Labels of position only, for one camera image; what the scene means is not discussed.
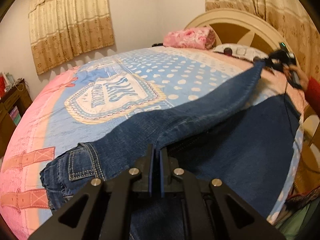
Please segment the red sleeved right forearm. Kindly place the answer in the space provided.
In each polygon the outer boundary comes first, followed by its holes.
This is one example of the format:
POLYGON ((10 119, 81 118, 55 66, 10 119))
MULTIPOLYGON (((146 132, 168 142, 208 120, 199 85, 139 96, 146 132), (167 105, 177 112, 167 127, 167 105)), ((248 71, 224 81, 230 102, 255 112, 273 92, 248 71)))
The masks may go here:
POLYGON ((307 90, 305 92, 305 98, 311 107, 319 108, 320 98, 320 85, 317 80, 310 77, 307 90))

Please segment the right hand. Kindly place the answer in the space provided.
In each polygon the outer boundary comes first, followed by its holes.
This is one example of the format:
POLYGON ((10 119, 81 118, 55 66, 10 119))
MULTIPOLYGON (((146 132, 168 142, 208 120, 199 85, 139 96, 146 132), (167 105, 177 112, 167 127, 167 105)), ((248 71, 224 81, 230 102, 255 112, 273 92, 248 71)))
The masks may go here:
POLYGON ((307 77, 307 75, 299 67, 293 64, 284 67, 284 74, 287 78, 291 78, 292 72, 295 72, 297 74, 300 86, 302 87, 302 91, 306 92, 309 85, 309 78, 307 77))

